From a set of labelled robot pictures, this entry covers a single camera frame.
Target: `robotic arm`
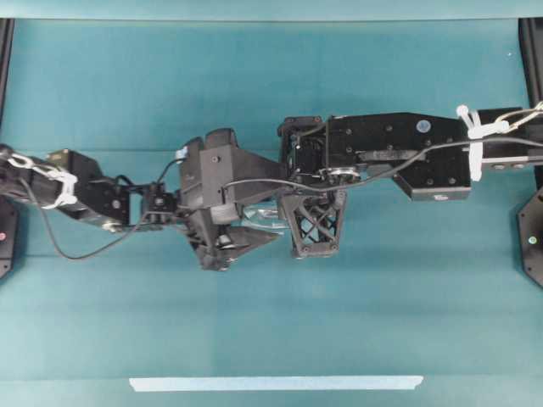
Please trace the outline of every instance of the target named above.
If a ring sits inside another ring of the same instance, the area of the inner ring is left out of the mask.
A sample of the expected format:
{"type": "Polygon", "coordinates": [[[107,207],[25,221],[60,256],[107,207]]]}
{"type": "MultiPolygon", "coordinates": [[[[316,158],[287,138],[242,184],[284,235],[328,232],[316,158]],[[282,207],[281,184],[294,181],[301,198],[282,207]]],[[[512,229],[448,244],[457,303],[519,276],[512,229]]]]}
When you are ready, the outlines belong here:
{"type": "MultiPolygon", "coordinates": [[[[263,227],[242,226],[247,208],[266,201],[277,203],[278,217],[291,231],[294,257],[327,257],[339,250],[352,187],[391,178],[412,200],[465,199],[483,170],[527,164],[536,165],[542,187],[543,167],[537,165],[543,164],[543,120],[538,118],[543,103],[526,110],[468,112],[460,107],[457,113],[459,119],[410,113],[333,116],[324,122],[320,117],[289,117],[277,129],[277,162],[241,149],[232,129],[219,129],[204,140],[189,141],[158,180],[144,185],[134,185],[125,176],[104,176],[95,160],[71,150],[41,160],[3,145],[0,195],[37,204],[55,248],[69,259],[100,253],[135,231],[174,226],[203,269],[226,270],[241,255],[278,236],[263,227]],[[167,192],[162,178],[174,164],[180,188],[167,192]],[[130,225],[132,194],[141,197],[136,225],[130,225]],[[47,209],[123,235],[89,255],[67,256],[54,241],[47,209]]],[[[518,221],[524,268],[543,286],[541,201],[536,194],[518,221]]],[[[0,201],[5,223],[3,208],[14,211],[0,201]]],[[[0,258],[3,248],[9,251],[1,239],[0,233],[0,258]]]]}

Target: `wire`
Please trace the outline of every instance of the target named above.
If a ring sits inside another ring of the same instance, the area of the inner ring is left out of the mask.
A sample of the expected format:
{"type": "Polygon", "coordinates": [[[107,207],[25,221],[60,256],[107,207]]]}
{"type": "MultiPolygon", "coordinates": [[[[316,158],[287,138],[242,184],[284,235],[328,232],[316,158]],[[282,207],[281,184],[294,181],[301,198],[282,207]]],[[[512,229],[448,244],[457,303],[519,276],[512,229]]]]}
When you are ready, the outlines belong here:
{"type": "Polygon", "coordinates": [[[326,127],[327,122],[324,121],[322,124],[318,125],[317,127],[313,127],[312,129],[309,129],[307,131],[296,131],[292,135],[297,137],[305,137],[310,136],[311,134],[315,134],[319,132],[320,130],[324,129],[326,127]]]}
{"type": "Polygon", "coordinates": [[[170,167],[176,163],[181,163],[182,161],[184,161],[184,159],[173,159],[172,161],[170,161],[166,167],[162,170],[162,174],[160,174],[159,178],[156,180],[156,183],[157,184],[160,184],[160,182],[162,181],[162,179],[165,177],[165,175],[168,173],[168,170],[170,169],[170,167]]]}
{"type": "Polygon", "coordinates": [[[400,165],[397,165],[389,170],[380,172],[376,174],[375,176],[369,176],[368,178],[362,181],[358,181],[352,184],[337,185],[334,187],[310,187],[304,184],[300,184],[298,182],[281,180],[279,178],[248,178],[244,180],[228,182],[223,188],[229,188],[229,187],[233,187],[234,185],[244,184],[247,182],[272,182],[276,184],[289,185],[291,187],[304,189],[306,191],[313,191],[313,192],[331,192],[331,191],[338,191],[341,189],[363,187],[369,184],[370,182],[374,182],[376,180],[380,180],[382,178],[388,178],[390,176],[395,175],[397,172],[407,168],[408,166],[410,166],[411,164],[419,160],[422,156],[429,153],[430,151],[438,150],[441,148],[460,147],[460,146],[465,146],[468,144],[474,144],[476,142],[515,142],[515,143],[524,144],[527,146],[543,148],[543,143],[532,142],[530,140],[524,140],[523,138],[518,138],[518,137],[487,137],[487,138],[481,138],[481,139],[466,140],[462,142],[448,142],[444,144],[434,144],[433,146],[420,150],[418,153],[416,153],[415,155],[413,155],[412,157],[410,157],[408,160],[406,160],[400,165]]]}
{"type": "Polygon", "coordinates": [[[49,235],[49,239],[51,240],[51,243],[53,244],[53,247],[54,247],[55,251],[57,252],[57,254],[59,254],[59,256],[64,257],[65,259],[68,259],[68,260],[90,259],[91,257],[94,257],[97,254],[101,254],[101,253],[105,252],[106,250],[114,247],[115,245],[117,245],[117,244],[121,243],[122,241],[126,240],[131,234],[133,234],[137,229],[139,229],[139,227],[145,221],[145,218],[147,216],[147,213],[144,213],[142,215],[142,217],[139,219],[139,221],[137,222],[136,225],[134,225],[124,235],[122,235],[118,239],[115,239],[113,242],[110,242],[110,243],[106,244],[105,246],[102,246],[101,248],[97,248],[96,250],[92,251],[91,253],[83,254],[82,256],[69,256],[68,254],[66,254],[60,248],[59,244],[57,243],[57,239],[55,238],[55,236],[53,234],[53,228],[51,227],[51,223],[49,222],[49,218],[48,218],[47,214],[45,213],[45,210],[42,208],[42,206],[40,205],[40,203],[36,199],[36,195],[32,191],[31,186],[28,185],[28,182],[26,182],[23,178],[19,178],[19,182],[25,188],[25,190],[28,193],[28,196],[30,197],[32,203],[35,204],[38,207],[38,209],[40,211],[40,215],[42,216],[42,219],[43,219],[43,224],[45,225],[45,229],[47,230],[47,233],[49,235]]]}
{"type": "Polygon", "coordinates": [[[532,109],[521,109],[521,110],[515,110],[513,112],[507,112],[505,114],[502,114],[501,116],[498,116],[495,120],[495,123],[498,123],[500,121],[503,121],[505,119],[509,119],[513,116],[518,115],[526,115],[522,119],[519,119],[509,125],[509,128],[504,132],[504,134],[507,134],[511,131],[517,130],[521,125],[524,125],[528,123],[529,121],[535,119],[540,114],[543,114],[543,102],[537,103],[532,109]]]}

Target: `black bracket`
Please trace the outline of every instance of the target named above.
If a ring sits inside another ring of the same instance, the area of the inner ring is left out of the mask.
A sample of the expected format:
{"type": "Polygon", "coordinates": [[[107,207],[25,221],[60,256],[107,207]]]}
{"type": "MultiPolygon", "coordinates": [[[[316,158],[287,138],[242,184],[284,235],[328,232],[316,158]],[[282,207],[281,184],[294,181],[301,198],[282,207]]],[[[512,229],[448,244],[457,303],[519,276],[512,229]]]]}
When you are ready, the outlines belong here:
{"type": "Polygon", "coordinates": [[[543,287],[543,188],[517,214],[524,271],[543,287]]]}
{"type": "Polygon", "coordinates": [[[6,198],[0,197],[0,278],[13,268],[18,223],[19,212],[6,198]]]}

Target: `teal backdrop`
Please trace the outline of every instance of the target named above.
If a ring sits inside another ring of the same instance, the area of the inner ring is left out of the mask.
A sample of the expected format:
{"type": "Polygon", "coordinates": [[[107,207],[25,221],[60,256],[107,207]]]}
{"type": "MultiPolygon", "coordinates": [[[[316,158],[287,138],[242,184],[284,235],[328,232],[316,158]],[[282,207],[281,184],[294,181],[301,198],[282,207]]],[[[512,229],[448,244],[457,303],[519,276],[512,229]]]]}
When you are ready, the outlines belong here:
{"type": "MultiPolygon", "coordinates": [[[[216,127],[277,157],[290,115],[527,107],[517,27],[18,20],[0,140],[37,156],[79,150],[145,182],[216,127]]],[[[291,259],[285,236],[227,273],[201,271],[175,231],[70,263],[21,208],[17,266],[0,282],[0,405],[538,405],[543,290],[521,270],[514,219],[534,192],[529,170],[485,173],[464,202],[411,203],[382,181],[350,194],[336,257],[291,259]],[[331,375],[424,380],[259,393],[128,383],[331,375]]],[[[113,238],[51,218],[73,254],[113,238]]]]}

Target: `white cable tie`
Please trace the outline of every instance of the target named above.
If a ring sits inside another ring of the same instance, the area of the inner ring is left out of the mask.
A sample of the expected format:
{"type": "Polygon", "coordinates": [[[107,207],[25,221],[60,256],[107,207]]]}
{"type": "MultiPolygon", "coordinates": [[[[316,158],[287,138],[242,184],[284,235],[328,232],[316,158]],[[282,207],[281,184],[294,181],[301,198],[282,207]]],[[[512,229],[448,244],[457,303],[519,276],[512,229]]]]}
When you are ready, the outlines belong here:
{"type": "MultiPolygon", "coordinates": [[[[479,112],[469,111],[465,104],[456,108],[456,114],[464,121],[467,127],[467,137],[478,140],[492,134],[503,133],[509,129],[506,120],[481,125],[479,112]]],[[[472,181],[480,181],[483,176],[483,143],[475,142],[469,146],[469,174],[472,181]]]]}

